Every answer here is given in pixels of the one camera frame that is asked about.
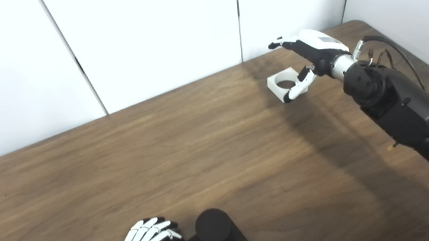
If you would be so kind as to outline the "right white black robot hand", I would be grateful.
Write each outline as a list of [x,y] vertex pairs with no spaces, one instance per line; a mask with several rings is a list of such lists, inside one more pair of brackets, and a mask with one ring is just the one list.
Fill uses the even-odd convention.
[[317,77],[327,75],[344,81],[346,72],[358,62],[346,45],[317,30],[305,29],[297,36],[281,36],[268,45],[269,49],[278,47],[292,50],[310,62],[298,73],[290,68],[269,78],[267,87],[283,103],[295,101],[306,93]]

